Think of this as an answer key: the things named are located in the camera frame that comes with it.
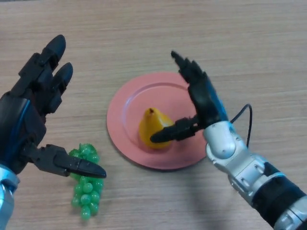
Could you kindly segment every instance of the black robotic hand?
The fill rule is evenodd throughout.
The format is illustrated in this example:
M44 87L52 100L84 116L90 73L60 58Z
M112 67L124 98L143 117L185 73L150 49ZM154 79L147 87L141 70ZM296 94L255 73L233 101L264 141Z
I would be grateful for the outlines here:
M184 117L177 120L173 126L165 127L153 134L151 141L154 143L184 140L214 123L228 120L224 106L206 72L202 71L195 61L183 59L175 51L171 52L171 56L179 66L180 75L189 84L188 92L195 106L196 115L193 118Z
M54 113L71 80L73 68L65 64L53 76L66 48L63 35L34 53L13 88L0 98L0 164L19 174L28 162L61 176L76 173L105 178L106 171L90 161L69 156L55 145L37 148L46 134L46 115Z

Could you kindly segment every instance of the grape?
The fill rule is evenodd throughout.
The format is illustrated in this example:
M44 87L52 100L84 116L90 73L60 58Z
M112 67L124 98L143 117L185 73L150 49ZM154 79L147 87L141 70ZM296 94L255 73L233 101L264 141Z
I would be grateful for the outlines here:
M91 202L94 204L99 204L100 201L100 195L96 191L92 191L91 193Z
M76 198L78 198L78 199L80 200L82 195L83 195L83 193L81 193L81 194L76 194L76 193L75 193L75 194L73 195L73 197L76 197Z
M81 201L81 204L88 205L91 202L91 197L88 194L84 194L81 196L80 201Z
M91 183L86 183L83 185L83 192L90 193L93 190L93 185Z
M71 174L70 174L70 177L73 178L73 179L75 179L76 181L78 181L78 180L80 180L80 177L81 177L81 176L78 175L78 174L71 173Z
M88 178L88 177L86 177L86 176L81 176L81 177L80 177L80 180L79 180L79 183L80 183L80 184L86 184L86 183L88 183L88 181L89 181L89 178Z
M91 144L80 144L79 151L83 156L87 156L90 153L97 153L96 149Z
M79 150L73 149L72 151L69 152L68 155L73 156L74 154L79 154Z
M97 215L97 213L99 211L99 205L98 204L90 203L89 208L90 208L92 216Z
M104 186L104 181L102 179L98 179L93 182L93 188L97 192L101 190L103 186Z
M83 193L83 187L81 184L76 184L74 187L75 194L82 194Z
M90 161L90 162L93 162L93 163L98 163L99 162L99 156L97 155L97 154L89 154L88 156L87 156L87 160L88 161Z
M71 200L71 205L73 207L78 207L80 206L80 199L78 197L74 197L72 200Z
M87 205L81 208L81 218L84 220L89 220L89 218L91 218L91 210Z

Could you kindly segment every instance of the wooden table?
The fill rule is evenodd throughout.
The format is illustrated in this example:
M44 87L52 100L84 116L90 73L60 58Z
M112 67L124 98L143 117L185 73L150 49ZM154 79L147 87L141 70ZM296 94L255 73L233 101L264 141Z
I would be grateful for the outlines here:
M254 109L251 150L307 191L307 2L305 0L47 0L0 3L0 89L34 52L63 34L74 66L42 145L97 147L108 172L99 216L72 211L70 178L28 165L9 230L266 230L257 212L207 160L174 173L132 166L113 148L106 113L128 80L177 71L172 49L207 71L233 117ZM248 113L236 122L246 137Z

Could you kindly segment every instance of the black cable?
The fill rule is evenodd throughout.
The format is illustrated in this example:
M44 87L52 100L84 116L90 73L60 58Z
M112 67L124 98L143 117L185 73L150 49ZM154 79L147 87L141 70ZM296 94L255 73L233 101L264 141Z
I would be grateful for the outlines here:
M250 104L246 104L241 111L230 121L231 123L234 123L243 113L244 111L249 108L249 126L248 126L248 138L246 141L246 146L249 146L249 140L250 140L250 133L251 133L251 125L253 123L253 109Z

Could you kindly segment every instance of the silver robot wrist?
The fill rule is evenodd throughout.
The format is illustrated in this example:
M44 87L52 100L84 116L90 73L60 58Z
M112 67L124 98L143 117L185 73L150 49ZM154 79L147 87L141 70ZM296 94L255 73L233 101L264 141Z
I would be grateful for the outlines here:
M208 159L272 228L304 229L306 194L264 157L250 152L230 122L216 123L203 135Z
M14 192L18 177L7 167L0 165L0 230L4 230L13 214Z

